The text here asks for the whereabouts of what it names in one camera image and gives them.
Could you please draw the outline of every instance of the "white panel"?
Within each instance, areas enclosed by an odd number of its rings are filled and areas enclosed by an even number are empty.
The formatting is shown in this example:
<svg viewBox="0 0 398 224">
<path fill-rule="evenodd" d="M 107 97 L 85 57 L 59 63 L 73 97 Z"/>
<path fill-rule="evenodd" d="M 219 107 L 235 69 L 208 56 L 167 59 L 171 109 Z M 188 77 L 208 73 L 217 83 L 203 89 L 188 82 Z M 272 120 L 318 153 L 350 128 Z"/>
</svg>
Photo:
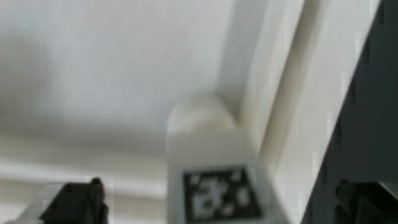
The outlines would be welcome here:
<svg viewBox="0 0 398 224">
<path fill-rule="evenodd" d="M 263 143 L 302 5 L 304 0 L 268 0 L 266 2 L 240 116 L 256 150 Z"/>
<path fill-rule="evenodd" d="M 265 134 L 263 163 L 300 223 L 375 16 L 371 0 L 307 0 Z"/>
</svg>

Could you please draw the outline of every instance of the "white surface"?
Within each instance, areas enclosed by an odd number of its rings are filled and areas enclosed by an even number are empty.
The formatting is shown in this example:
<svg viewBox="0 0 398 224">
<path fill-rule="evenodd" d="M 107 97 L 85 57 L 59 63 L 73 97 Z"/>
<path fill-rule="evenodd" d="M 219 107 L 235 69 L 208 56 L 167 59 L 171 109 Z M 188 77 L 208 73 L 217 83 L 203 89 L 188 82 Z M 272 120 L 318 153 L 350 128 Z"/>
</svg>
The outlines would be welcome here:
<svg viewBox="0 0 398 224">
<path fill-rule="evenodd" d="M 130 149 L 64 146 L 0 134 L 0 178 L 27 183 L 89 181 L 103 178 L 108 193 L 165 198 L 165 157 Z"/>
<path fill-rule="evenodd" d="M 169 135 L 235 128 L 235 118 L 215 95 L 197 95 L 176 105 L 169 118 Z"/>
<path fill-rule="evenodd" d="M 263 2 L 2 1 L 0 128 L 163 151 L 179 100 L 226 87 L 240 106 Z M 242 7 L 252 13 L 235 19 Z M 235 24 L 254 24 L 243 35 Z"/>
<path fill-rule="evenodd" d="M 291 224 L 306 211 L 377 3 L 304 5 L 261 153 Z"/>
<path fill-rule="evenodd" d="M 247 79 L 240 122 L 259 151 L 304 0 L 268 0 Z"/>
</svg>

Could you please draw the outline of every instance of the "white ceiling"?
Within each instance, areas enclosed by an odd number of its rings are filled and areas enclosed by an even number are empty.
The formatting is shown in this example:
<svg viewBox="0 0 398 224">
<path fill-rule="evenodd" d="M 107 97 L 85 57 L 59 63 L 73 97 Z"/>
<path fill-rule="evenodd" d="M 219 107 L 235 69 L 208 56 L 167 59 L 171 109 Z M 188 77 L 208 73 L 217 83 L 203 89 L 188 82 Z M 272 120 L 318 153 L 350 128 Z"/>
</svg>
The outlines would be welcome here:
<svg viewBox="0 0 398 224">
<path fill-rule="evenodd" d="M 0 126 L 163 149 L 174 104 L 219 92 L 238 111 L 263 0 L 0 3 Z"/>
</svg>

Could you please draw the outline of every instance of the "white wall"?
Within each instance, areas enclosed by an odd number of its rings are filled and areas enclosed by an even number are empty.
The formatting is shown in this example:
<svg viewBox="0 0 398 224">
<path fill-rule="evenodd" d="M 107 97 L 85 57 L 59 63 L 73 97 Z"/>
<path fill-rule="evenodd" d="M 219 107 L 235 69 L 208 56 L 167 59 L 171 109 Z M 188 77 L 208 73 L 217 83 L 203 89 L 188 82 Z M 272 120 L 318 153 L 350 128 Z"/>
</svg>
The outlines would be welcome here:
<svg viewBox="0 0 398 224">
<path fill-rule="evenodd" d="M 236 2 L 2 1 L 2 128 L 162 148 L 176 102 L 229 78 L 219 73 Z M 247 2 L 256 16 L 263 2 Z M 249 16 L 243 27 L 256 23 Z M 231 65 L 251 56 L 256 27 L 242 38 Z M 235 68 L 229 89 L 245 83 L 245 64 Z"/>
<path fill-rule="evenodd" d="M 306 210 L 377 3 L 304 5 L 261 151 L 291 223 Z"/>
</svg>

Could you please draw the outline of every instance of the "black object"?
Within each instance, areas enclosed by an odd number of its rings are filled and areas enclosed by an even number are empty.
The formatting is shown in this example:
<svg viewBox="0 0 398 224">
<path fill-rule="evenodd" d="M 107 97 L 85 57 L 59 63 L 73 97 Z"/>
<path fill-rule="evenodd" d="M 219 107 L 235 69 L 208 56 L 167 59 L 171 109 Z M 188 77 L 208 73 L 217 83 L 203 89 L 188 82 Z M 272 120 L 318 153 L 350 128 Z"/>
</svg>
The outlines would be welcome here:
<svg viewBox="0 0 398 224">
<path fill-rule="evenodd" d="M 108 206 L 103 200 L 99 178 L 91 183 L 67 183 L 41 215 L 44 224 L 107 224 Z"/>
<path fill-rule="evenodd" d="M 258 198 L 243 167 L 233 166 L 185 172 L 183 184 L 187 223 L 261 218 Z"/>
<path fill-rule="evenodd" d="M 398 223 L 398 200 L 377 182 L 352 183 L 343 179 L 336 197 L 336 224 Z"/>
</svg>

